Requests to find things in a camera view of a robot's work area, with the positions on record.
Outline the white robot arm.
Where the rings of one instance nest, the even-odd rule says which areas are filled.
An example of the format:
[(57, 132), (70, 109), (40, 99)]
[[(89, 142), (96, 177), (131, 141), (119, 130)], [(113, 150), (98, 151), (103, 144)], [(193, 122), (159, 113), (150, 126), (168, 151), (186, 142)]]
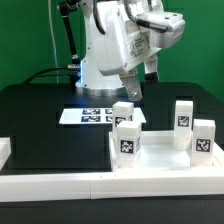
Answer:
[(76, 87), (95, 96), (126, 91), (130, 100), (142, 98), (137, 66), (145, 78), (157, 81), (158, 49), (153, 46), (153, 12), (148, 0), (81, 0), (86, 53), (81, 60), (81, 80)]

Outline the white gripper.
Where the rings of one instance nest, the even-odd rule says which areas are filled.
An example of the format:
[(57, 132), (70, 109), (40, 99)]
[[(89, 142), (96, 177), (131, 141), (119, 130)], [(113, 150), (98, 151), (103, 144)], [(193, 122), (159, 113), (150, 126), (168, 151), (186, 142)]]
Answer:
[(104, 76), (120, 74), (131, 101), (142, 99), (135, 67), (144, 62), (145, 79), (159, 80), (159, 48), (153, 46), (151, 30), (138, 22), (150, 11), (148, 0), (92, 0), (89, 37), (96, 67)]

